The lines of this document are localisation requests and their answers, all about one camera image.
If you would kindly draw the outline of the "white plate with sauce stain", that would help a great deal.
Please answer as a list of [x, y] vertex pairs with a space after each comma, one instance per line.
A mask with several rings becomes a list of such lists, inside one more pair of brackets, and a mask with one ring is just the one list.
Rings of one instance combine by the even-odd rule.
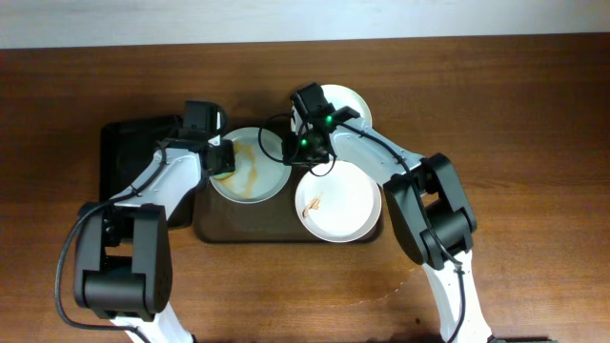
[[211, 178], [213, 187], [225, 198], [241, 204], [268, 200], [289, 180], [292, 168], [270, 159], [258, 144], [259, 128], [247, 127], [227, 133], [234, 144], [234, 175], [225, 180]]

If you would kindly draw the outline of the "green yellow sponge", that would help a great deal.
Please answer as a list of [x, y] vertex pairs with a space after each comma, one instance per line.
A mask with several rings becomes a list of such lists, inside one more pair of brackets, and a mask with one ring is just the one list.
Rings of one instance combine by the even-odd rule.
[[232, 177], [233, 175], [234, 175], [234, 172], [223, 172], [223, 173], [214, 175], [213, 179], [221, 181], [221, 180], [228, 179], [228, 178]]

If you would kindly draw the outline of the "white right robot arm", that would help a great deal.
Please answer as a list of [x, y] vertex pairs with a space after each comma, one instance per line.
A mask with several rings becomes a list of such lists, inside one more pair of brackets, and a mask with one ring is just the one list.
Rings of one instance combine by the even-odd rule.
[[355, 110], [332, 106], [291, 114], [295, 147], [311, 161], [328, 153], [350, 162], [383, 189], [395, 238], [425, 272], [446, 342], [491, 342], [473, 277], [477, 220], [452, 162], [406, 151]]

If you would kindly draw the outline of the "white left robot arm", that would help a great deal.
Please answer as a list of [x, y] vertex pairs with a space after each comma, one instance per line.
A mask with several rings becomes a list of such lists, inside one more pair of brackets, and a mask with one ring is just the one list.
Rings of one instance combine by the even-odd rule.
[[183, 199], [213, 175], [234, 171], [226, 139], [165, 139], [150, 164], [122, 192], [86, 206], [75, 242], [73, 293], [99, 330], [134, 342], [192, 342], [171, 304], [169, 219]]

